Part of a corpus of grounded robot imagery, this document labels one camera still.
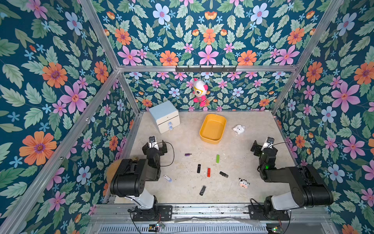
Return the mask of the white usb flash drive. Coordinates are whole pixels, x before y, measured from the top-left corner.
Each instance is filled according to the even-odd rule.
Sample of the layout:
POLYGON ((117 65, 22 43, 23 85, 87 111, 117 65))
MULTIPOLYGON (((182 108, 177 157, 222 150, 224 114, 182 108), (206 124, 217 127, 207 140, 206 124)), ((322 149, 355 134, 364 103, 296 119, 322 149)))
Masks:
POLYGON ((172 182, 172 179, 167 175, 163 175, 163 178, 167 180, 168 182, 172 182))

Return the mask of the dark grey usb flash drive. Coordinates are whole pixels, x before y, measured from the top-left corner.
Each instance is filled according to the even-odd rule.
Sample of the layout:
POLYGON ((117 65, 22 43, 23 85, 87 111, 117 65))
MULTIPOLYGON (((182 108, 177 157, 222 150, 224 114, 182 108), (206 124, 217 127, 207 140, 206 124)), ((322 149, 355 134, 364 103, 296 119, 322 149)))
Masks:
POLYGON ((228 174, 226 174, 226 173, 224 173, 224 172, 220 172, 220 175, 222 175, 223 177, 225 177, 225 178, 228 178, 228 174))

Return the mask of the yellow plastic storage box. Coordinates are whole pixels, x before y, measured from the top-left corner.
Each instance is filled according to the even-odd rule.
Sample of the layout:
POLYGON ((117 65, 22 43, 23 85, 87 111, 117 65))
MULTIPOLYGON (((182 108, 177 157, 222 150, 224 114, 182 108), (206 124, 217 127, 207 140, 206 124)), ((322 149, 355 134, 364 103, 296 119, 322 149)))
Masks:
POLYGON ((227 119, 216 114, 208 114, 201 126, 199 135, 202 141, 218 144, 224 134, 227 119))

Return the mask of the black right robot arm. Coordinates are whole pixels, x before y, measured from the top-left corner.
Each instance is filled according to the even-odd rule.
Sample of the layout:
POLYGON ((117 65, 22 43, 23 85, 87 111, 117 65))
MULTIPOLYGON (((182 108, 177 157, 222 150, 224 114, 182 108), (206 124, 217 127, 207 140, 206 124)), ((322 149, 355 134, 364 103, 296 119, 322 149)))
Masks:
POLYGON ((259 158, 257 170, 264 182, 285 183, 290 188, 287 193, 266 198, 266 214, 302 207, 329 206, 334 202, 332 191, 313 166, 276 168, 278 149, 273 138, 268 137, 263 145, 254 141, 251 152, 259 158))

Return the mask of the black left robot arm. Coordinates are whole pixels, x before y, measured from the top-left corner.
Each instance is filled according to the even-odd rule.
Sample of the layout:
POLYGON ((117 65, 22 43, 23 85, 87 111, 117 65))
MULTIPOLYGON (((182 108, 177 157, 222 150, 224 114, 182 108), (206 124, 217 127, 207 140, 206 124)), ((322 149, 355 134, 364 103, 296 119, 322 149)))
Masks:
POLYGON ((154 136, 142 147, 145 159, 121 159, 108 168, 107 183, 112 195, 126 198, 133 202, 137 209, 156 212, 156 196, 145 188, 146 182, 157 182, 161 175, 161 156, 168 152, 167 143, 158 143, 154 136))

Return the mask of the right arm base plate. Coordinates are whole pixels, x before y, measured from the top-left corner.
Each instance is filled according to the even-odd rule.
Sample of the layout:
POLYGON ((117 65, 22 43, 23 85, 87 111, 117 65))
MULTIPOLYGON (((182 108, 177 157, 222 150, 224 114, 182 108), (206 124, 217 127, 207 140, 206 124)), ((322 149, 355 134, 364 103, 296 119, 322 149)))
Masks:
POLYGON ((249 204, 248 213, 250 219, 260 220, 260 221, 289 221, 290 216, 285 210, 265 210, 262 205, 249 204))

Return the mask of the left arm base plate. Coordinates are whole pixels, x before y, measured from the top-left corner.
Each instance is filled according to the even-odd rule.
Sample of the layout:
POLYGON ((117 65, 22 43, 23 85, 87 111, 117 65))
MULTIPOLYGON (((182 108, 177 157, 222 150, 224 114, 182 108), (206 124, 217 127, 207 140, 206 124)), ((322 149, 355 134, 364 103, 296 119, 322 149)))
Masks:
POLYGON ((131 217, 134 221, 171 221, 173 206, 157 205, 149 210, 135 208, 131 217))

